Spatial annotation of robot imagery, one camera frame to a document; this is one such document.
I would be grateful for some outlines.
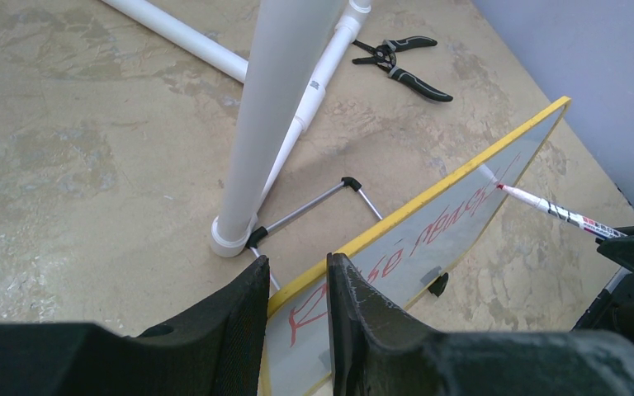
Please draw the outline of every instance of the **white pipe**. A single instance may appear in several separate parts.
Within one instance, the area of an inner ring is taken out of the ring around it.
[[[211,247],[222,257],[244,250],[262,189],[341,5],[261,1],[222,207],[211,228]]]
[[[327,48],[324,49],[322,57],[319,58],[319,62],[312,73],[310,83],[302,95],[302,100],[300,100],[295,118],[293,118],[291,122],[286,139],[281,146],[281,151],[278,152],[278,157],[273,164],[271,174],[268,176],[266,185],[263,187],[261,194],[262,203],[271,190],[273,182],[276,181],[278,173],[286,163],[288,155],[290,155],[300,134],[310,127],[326,94],[324,89],[329,84],[329,80],[332,79],[334,71],[339,62],[341,62],[346,49],[358,36],[358,32],[361,30],[361,26],[363,26],[363,22],[366,20],[368,12],[370,11],[370,0],[349,0],[341,19],[337,22],[334,36],[327,45]]]
[[[102,0],[175,45],[244,82],[247,61],[145,0]]]

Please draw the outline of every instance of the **pole base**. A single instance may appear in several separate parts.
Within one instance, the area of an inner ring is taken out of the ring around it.
[[[253,226],[256,225],[256,223],[258,222],[258,217],[256,215],[252,216],[246,233],[244,233],[244,236],[239,241],[227,241],[220,236],[220,233],[217,232],[217,220],[219,218],[220,217],[215,217],[215,219],[212,220],[212,240],[210,243],[210,247],[212,251],[220,257],[229,258],[238,256],[246,247],[247,241],[249,240],[249,235],[251,235],[252,233]]]

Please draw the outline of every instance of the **white wall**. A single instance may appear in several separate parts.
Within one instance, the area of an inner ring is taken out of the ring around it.
[[[634,0],[474,0],[634,207]]]

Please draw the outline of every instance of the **pliers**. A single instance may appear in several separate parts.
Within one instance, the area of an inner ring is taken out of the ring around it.
[[[354,64],[375,64],[387,73],[387,77],[403,83],[427,99],[431,99],[433,101],[453,100],[451,95],[439,91],[438,89],[418,79],[412,73],[396,66],[397,57],[395,56],[395,52],[411,50],[413,48],[434,47],[438,44],[436,40],[424,37],[423,35],[416,35],[413,37],[407,37],[403,40],[383,40],[383,44],[378,45],[376,48],[358,40],[353,41],[353,43],[358,48],[361,48],[373,55],[368,58],[356,58],[352,60]]]

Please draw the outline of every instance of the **floor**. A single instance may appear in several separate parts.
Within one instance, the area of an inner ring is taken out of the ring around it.
[[[257,0],[154,3],[248,57]],[[359,40],[410,35],[440,44],[399,64],[454,101],[428,103],[351,64],[363,56],[352,47],[262,224],[343,176],[389,214],[549,103],[469,0],[377,0]],[[0,321],[95,321],[135,335],[251,262],[209,247],[241,88],[98,0],[0,0]],[[634,224],[564,123],[522,186],[606,224]],[[341,192],[262,251],[287,283],[373,221]],[[567,329],[616,271],[594,249],[579,230],[507,203],[447,292],[412,312],[442,330]]]

